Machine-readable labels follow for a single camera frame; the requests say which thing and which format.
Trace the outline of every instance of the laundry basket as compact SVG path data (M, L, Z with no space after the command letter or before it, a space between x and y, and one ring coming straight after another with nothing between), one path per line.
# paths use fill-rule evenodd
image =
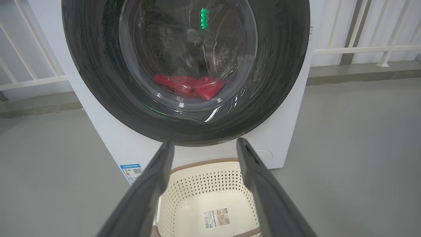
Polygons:
M175 168L160 197L155 237L251 237L260 227L238 159Z

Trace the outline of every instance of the front-load washing machine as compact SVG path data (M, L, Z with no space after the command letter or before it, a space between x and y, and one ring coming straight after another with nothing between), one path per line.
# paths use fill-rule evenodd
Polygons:
M29 3L130 183L166 140L174 167L236 157L238 137L284 165L323 1Z

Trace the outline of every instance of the sticker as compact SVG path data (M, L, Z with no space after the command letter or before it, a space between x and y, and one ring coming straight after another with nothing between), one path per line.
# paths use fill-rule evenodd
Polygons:
M215 229L221 226L231 225L228 209L221 208L203 212L203 222L205 223L205 229Z
M120 165L120 167L129 179L130 184L133 184L137 177L143 173L143 170L139 164Z

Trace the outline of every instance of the grey floor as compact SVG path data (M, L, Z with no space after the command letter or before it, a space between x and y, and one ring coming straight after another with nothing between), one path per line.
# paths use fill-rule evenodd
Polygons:
M421 79L306 88L273 174L319 236L421 236ZM0 120L0 236L94 236L129 187L82 110Z

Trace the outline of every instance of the basket rim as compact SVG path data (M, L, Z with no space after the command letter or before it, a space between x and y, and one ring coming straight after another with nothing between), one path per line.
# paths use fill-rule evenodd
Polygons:
M171 170L171 174L173 174L177 171L180 171L180 170L185 170L185 169L189 169L189 168L193 168L193 167L197 167L197 166L201 166L201 165L206 165L206 164L221 163L221 162L239 162L239 161L238 161L238 158L222 158L222 159L215 159L215 160L200 161L200 162L186 164L186 165L176 167L176 168Z

